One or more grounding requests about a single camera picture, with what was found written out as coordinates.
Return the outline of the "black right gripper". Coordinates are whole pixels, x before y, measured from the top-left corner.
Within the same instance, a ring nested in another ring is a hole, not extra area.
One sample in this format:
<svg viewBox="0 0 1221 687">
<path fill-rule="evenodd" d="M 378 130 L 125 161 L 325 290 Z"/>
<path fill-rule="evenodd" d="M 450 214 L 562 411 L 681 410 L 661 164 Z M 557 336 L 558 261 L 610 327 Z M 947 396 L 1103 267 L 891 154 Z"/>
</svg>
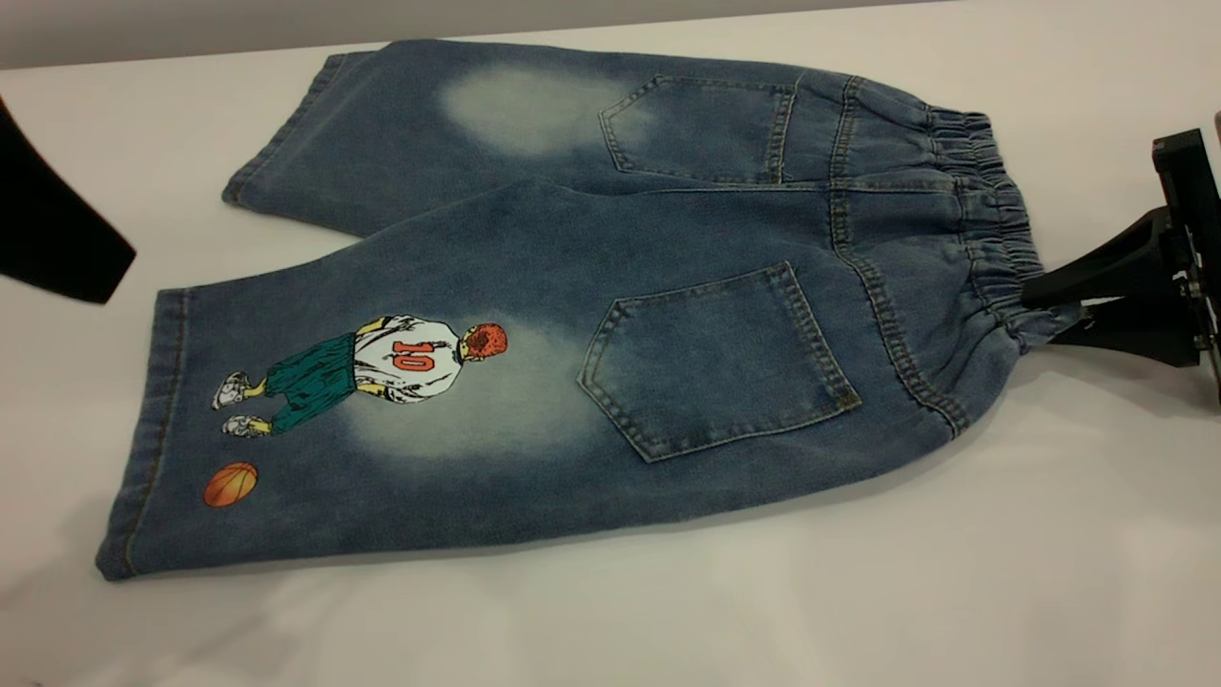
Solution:
<svg viewBox="0 0 1221 687">
<path fill-rule="evenodd" d="M 1220 383 L 1219 192 L 1200 129 L 1151 143 L 1166 207 L 1140 216 L 1085 256 L 1022 286 L 1024 308 L 1071 301 L 1176 297 L 1179 301 L 1103 301 L 1083 308 L 1081 321 L 1050 340 L 1148 358 L 1173 369 L 1208 360 Z M 1168 240 L 1166 261 L 1162 238 Z"/>
</svg>

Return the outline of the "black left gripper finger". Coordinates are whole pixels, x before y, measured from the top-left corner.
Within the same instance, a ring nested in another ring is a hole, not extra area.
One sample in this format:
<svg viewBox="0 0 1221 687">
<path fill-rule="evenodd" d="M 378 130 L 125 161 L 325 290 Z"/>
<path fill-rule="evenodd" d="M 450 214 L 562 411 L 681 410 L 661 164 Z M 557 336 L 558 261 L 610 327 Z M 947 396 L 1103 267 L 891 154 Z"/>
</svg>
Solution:
<svg viewBox="0 0 1221 687">
<path fill-rule="evenodd" d="M 136 249 L 35 153 L 1 109 L 1 273 L 66 299 L 105 304 Z"/>
</svg>

